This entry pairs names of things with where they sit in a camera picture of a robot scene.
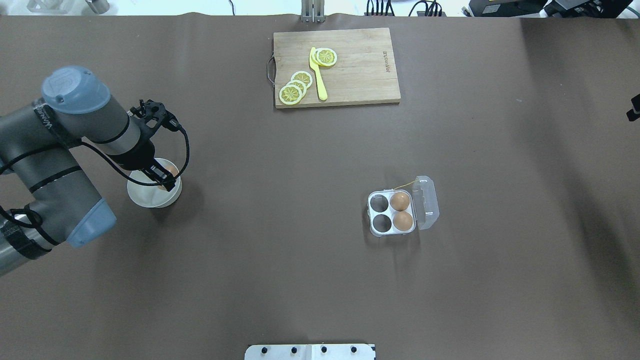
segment egg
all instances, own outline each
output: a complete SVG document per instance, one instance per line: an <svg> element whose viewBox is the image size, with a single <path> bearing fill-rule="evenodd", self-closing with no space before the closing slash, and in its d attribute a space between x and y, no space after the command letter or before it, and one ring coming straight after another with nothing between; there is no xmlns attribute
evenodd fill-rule
<svg viewBox="0 0 640 360"><path fill-rule="evenodd" d="M391 196L391 207L398 210L406 210L409 207L409 195L404 192L397 192Z"/></svg>
<svg viewBox="0 0 640 360"><path fill-rule="evenodd" d="M177 176L177 175L178 175L178 173L179 173L178 168L177 168L177 167L174 167L174 166L171 166L171 165L168 165L168 166L166 167L166 169L167 169L167 170L169 170L169 172L170 172L170 173L171 173L171 175L173 175L173 176ZM158 185L157 187L158 187L159 189L162 189L162 190L166 191L166 189L165 189L162 185Z"/></svg>
<svg viewBox="0 0 640 360"><path fill-rule="evenodd" d="M407 231L413 226L413 218L406 211L400 211L394 216L394 226L400 231Z"/></svg>

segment lemon slice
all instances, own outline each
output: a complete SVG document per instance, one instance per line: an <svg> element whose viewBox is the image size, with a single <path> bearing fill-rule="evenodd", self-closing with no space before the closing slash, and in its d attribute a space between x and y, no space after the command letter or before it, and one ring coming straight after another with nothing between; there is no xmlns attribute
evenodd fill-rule
<svg viewBox="0 0 640 360"><path fill-rule="evenodd" d="M319 49L316 49L316 52L313 55L313 59L318 65L332 66L338 60L338 54L336 54L335 51L329 49L328 47L321 47Z"/></svg>
<svg viewBox="0 0 640 360"><path fill-rule="evenodd" d="M291 80L287 85L296 85L302 91L302 97L307 94L307 86L300 80Z"/></svg>
<svg viewBox="0 0 640 360"><path fill-rule="evenodd" d="M314 79L311 77L311 74L306 71L296 71L293 76L291 76L291 80L300 80L307 88L314 83Z"/></svg>
<svg viewBox="0 0 640 360"><path fill-rule="evenodd" d="M280 89L280 101L285 105L295 105L302 100L302 91L296 85L287 84Z"/></svg>

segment clear plastic egg carton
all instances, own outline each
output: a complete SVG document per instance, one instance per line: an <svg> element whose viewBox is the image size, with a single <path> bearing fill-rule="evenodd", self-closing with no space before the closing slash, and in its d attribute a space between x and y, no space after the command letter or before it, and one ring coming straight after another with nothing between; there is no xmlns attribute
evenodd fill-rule
<svg viewBox="0 0 640 360"><path fill-rule="evenodd" d="M433 181L428 176L416 177L411 193L406 190L372 192L367 198L367 214L371 232L378 237L408 234L416 227L429 229L440 216Z"/></svg>

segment plastic lid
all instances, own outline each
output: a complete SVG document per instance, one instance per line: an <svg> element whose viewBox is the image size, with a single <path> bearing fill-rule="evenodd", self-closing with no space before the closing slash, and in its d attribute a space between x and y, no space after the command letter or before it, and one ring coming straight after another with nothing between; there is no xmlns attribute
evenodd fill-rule
<svg viewBox="0 0 640 360"><path fill-rule="evenodd" d="M429 229L440 216L436 188L428 176L417 176L411 192L418 229Z"/></svg>
<svg viewBox="0 0 640 360"><path fill-rule="evenodd" d="M111 92L89 69L71 65L55 70L44 80L42 97L61 113L86 114L105 106Z"/></svg>

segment cutting board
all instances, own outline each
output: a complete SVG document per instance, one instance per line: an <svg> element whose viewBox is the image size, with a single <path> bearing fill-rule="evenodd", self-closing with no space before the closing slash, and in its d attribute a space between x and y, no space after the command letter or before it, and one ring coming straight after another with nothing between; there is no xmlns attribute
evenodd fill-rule
<svg viewBox="0 0 640 360"><path fill-rule="evenodd" d="M332 67L320 67L328 98L317 96L316 75L309 67L311 47L329 47L338 54ZM400 102L400 87L389 28L295 31L273 34L276 63L276 108L308 108ZM298 104L280 102L280 89L304 70L314 78Z"/></svg>

